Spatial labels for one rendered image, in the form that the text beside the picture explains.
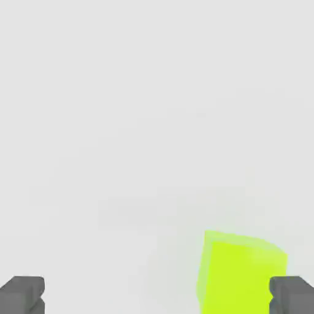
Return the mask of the small yellow-green cube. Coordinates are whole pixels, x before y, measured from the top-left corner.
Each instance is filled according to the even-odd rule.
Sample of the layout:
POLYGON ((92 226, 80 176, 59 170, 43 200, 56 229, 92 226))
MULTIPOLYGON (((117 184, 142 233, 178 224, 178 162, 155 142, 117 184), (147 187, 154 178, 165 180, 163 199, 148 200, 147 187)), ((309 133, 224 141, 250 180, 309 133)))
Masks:
POLYGON ((269 281, 286 275, 288 255, 255 237, 206 230, 196 296, 200 314, 269 314, 269 281))

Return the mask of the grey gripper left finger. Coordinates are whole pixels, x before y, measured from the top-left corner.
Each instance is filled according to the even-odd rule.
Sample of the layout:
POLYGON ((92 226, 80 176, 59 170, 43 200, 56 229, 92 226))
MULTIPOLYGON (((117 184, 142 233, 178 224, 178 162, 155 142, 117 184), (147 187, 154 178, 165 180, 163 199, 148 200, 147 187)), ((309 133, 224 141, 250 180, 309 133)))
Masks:
POLYGON ((0 288, 0 314, 45 314, 45 280, 14 276, 0 288))

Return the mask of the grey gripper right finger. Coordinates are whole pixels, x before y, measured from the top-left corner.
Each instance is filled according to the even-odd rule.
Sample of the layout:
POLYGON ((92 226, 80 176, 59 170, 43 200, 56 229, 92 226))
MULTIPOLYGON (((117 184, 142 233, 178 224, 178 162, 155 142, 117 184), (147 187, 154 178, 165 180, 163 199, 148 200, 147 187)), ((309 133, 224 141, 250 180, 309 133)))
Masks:
POLYGON ((314 314, 314 287, 299 276, 272 277, 269 314, 314 314))

